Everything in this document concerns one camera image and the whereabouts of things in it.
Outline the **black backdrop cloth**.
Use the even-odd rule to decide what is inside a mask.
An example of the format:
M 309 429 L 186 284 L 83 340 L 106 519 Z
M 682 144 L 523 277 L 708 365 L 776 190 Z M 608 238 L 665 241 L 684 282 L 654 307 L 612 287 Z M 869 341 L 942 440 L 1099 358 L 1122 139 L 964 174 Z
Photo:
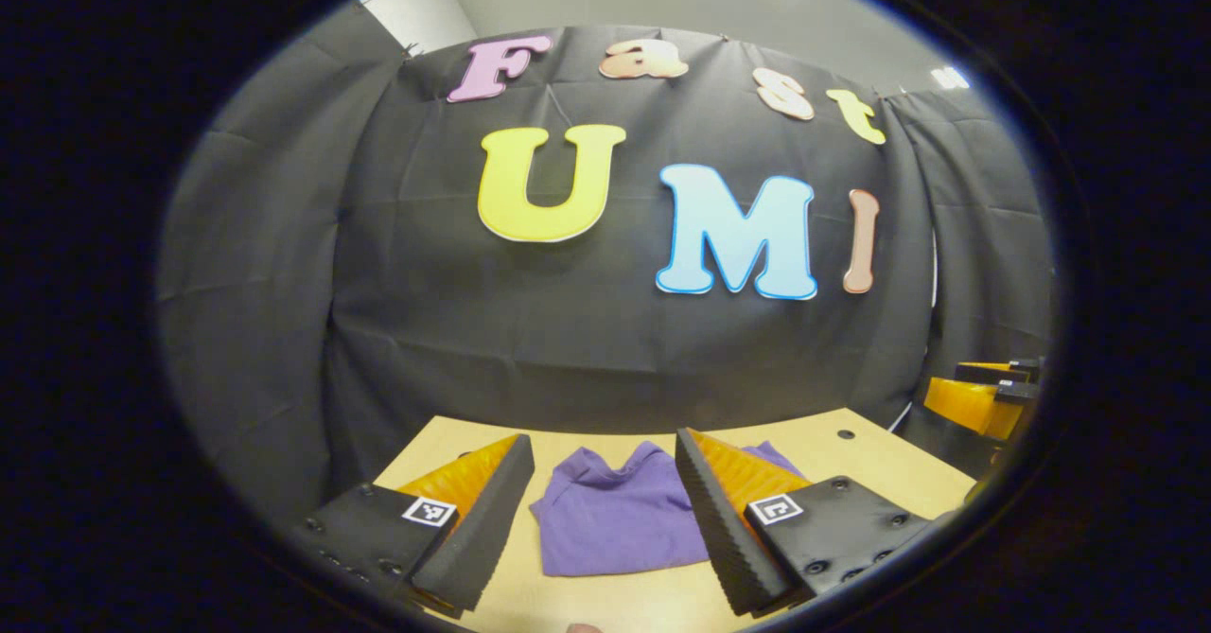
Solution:
M 574 433 L 734 428 L 1035 358 L 1038 169 L 972 90 L 879 94 L 658 25 L 403 59 L 367 15 L 300 35 L 201 133 L 156 307 L 220 477 L 289 522 L 435 416 Z

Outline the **purple button shirt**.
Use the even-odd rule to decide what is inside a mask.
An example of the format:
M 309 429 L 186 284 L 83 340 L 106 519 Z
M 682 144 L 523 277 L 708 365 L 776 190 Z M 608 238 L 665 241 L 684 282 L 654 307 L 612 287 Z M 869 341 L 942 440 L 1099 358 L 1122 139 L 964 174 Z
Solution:
M 576 448 L 553 466 L 529 507 L 549 577 L 631 575 L 708 562 L 675 456 L 639 443 L 613 468 L 598 451 Z

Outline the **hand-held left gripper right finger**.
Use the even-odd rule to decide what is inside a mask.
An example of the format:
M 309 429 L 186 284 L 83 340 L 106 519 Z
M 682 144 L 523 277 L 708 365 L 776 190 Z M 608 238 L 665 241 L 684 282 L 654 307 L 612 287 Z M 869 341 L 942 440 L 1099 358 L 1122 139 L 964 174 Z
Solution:
M 736 615 L 761 617 L 839 589 L 931 525 L 848 474 L 810 483 L 693 428 L 677 431 L 675 464 Z

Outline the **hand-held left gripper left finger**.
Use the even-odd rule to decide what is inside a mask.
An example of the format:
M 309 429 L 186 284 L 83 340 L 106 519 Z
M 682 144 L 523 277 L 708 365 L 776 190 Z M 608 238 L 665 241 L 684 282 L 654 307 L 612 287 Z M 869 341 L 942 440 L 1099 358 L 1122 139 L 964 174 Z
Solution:
M 533 474 L 530 436 L 509 435 L 401 487 L 352 487 L 299 520 L 300 548 L 355 589 L 463 615 L 497 572 Z

